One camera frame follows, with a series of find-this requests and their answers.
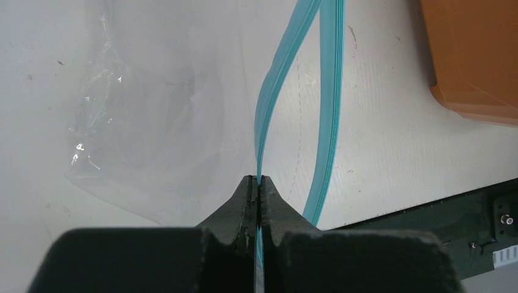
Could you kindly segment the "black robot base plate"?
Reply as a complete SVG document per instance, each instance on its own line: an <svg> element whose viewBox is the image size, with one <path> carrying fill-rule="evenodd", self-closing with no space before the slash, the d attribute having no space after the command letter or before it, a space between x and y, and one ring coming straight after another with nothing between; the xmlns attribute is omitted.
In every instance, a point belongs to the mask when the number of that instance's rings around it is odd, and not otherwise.
<svg viewBox="0 0 518 293"><path fill-rule="evenodd" d="M517 180L512 179L343 229L419 230L436 235L466 279L517 263Z"/></svg>

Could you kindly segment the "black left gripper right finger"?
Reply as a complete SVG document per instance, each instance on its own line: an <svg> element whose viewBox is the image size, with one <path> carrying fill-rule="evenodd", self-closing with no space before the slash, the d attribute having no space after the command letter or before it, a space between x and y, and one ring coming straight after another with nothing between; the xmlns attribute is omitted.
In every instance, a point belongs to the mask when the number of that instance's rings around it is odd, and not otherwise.
<svg viewBox="0 0 518 293"><path fill-rule="evenodd" d="M273 180L262 176L258 185L263 258L274 257L285 233L319 233L312 225L280 195Z"/></svg>

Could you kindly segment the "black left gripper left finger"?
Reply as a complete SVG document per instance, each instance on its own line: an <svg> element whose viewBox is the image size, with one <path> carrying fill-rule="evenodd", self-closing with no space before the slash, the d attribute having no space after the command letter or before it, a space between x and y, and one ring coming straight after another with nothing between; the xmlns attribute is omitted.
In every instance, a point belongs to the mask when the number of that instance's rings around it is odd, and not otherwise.
<svg viewBox="0 0 518 293"><path fill-rule="evenodd" d="M211 231L225 249L238 256L255 256L258 223L256 176L244 176L233 195L196 227Z"/></svg>

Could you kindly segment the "clear zip top bag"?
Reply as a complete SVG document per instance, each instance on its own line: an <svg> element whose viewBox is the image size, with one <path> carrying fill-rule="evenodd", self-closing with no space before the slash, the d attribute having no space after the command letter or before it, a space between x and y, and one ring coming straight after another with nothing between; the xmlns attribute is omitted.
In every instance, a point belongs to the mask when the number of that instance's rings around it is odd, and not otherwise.
<svg viewBox="0 0 518 293"><path fill-rule="evenodd" d="M298 1L258 101L246 87L238 1L86 1L93 46L70 124L67 178L101 199L172 223L230 178L256 166L265 187L275 104L315 18L320 115L315 172L303 216L317 224L337 150L345 2Z"/></svg>

